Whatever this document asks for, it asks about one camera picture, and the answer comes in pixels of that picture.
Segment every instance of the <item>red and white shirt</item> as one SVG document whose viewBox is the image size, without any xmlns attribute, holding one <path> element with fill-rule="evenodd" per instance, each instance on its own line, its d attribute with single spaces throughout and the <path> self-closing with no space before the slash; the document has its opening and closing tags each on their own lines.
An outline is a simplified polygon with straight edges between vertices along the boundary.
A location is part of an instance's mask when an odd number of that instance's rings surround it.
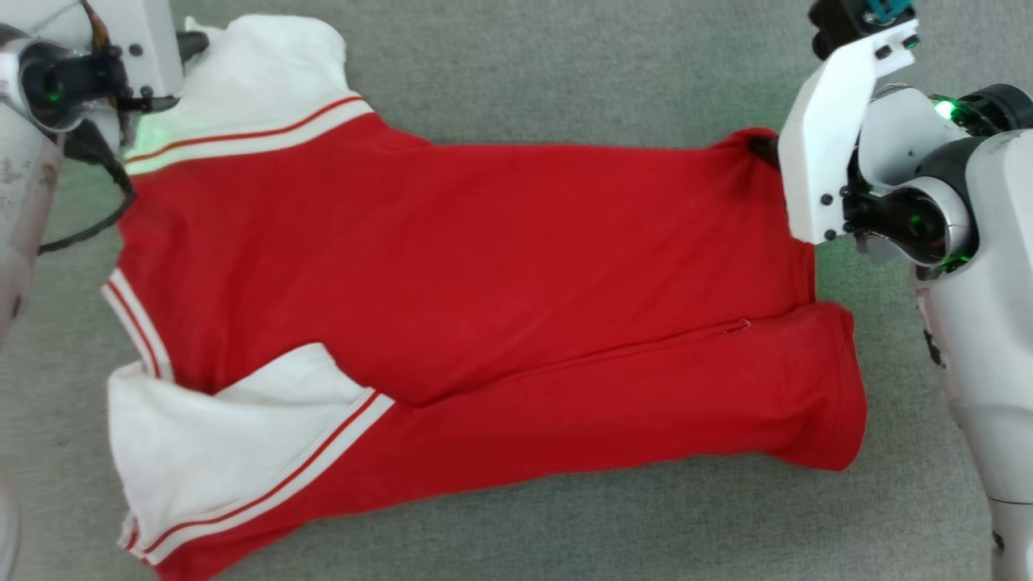
<svg viewBox="0 0 1033 581">
<path fill-rule="evenodd" d="M 840 470 L 866 401 L 778 174 L 703 150 L 435 146 L 344 42 L 246 17 L 142 120 L 104 296 L 130 514 L 164 580 L 301 524 L 560 472 L 762 452 Z"/>
</svg>

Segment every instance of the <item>gray background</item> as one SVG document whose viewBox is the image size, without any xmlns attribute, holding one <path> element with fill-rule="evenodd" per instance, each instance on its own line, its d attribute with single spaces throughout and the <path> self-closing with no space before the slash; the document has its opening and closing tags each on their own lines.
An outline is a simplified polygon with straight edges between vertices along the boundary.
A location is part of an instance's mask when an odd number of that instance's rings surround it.
<svg viewBox="0 0 1033 581">
<path fill-rule="evenodd" d="M 178 17 L 312 16 L 349 45 L 348 77 L 388 122 L 440 142 L 705 146 L 778 127 L 810 54 L 809 0 L 184 0 Z M 1029 0 L 925 0 L 903 80 L 961 95 L 1033 87 Z M 51 237 L 117 202 L 69 166 Z M 124 514 L 104 379 L 135 359 L 98 288 L 115 233 L 38 265 L 30 312 L 0 356 L 0 464 L 25 511 L 23 580 L 151 574 L 116 548 Z M 846 473 L 761 457 L 696 458 L 554 478 L 312 524 L 226 579 L 978 580 L 989 519 L 949 422 L 898 266 L 843 241 L 820 251 L 822 297 L 857 318 L 871 401 Z"/>
</svg>

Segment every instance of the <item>green led indicator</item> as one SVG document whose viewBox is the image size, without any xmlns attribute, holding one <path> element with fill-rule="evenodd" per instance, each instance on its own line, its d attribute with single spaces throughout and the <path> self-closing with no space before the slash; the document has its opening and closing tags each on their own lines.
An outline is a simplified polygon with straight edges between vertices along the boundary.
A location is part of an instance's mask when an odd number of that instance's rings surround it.
<svg viewBox="0 0 1033 581">
<path fill-rule="evenodd" d="M 950 101 L 940 101 L 936 103 L 936 113 L 940 114 L 940 117 L 948 121 L 953 117 L 954 110 L 957 109 L 958 106 Z"/>
</svg>

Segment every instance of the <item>red fabric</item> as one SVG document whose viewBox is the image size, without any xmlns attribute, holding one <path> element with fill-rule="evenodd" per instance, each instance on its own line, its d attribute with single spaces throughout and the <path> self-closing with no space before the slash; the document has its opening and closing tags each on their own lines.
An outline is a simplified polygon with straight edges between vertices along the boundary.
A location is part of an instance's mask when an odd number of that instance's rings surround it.
<svg viewBox="0 0 1033 581">
<path fill-rule="evenodd" d="M 839 470 L 866 403 L 778 174 L 706 150 L 432 146 L 366 115 L 134 179 L 119 266 L 177 383 L 322 342 L 392 407 L 287 502 L 162 561 L 208 578 L 298 525 L 698 454 Z"/>
</svg>

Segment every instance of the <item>black cable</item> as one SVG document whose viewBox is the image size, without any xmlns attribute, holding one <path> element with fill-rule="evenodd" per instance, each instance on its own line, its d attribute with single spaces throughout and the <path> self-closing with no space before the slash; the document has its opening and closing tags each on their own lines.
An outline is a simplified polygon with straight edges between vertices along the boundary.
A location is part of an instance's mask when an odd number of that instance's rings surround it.
<svg viewBox="0 0 1033 581">
<path fill-rule="evenodd" d="M 43 244 L 39 247 L 38 254 L 64 250 L 73 244 L 79 244 L 97 236 L 118 223 L 119 218 L 129 210 L 129 207 L 136 200 L 136 189 L 132 186 L 132 180 L 129 179 L 125 167 L 119 162 L 115 153 L 107 146 L 107 142 L 100 134 L 100 130 L 93 122 L 84 121 L 68 134 L 65 155 L 87 163 L 103 165 L 104 170 L 107 171 L 107 175 L 122 189 L 122 204 L 115 212 L 92 226 L 60 240 Z"/>
</svg>

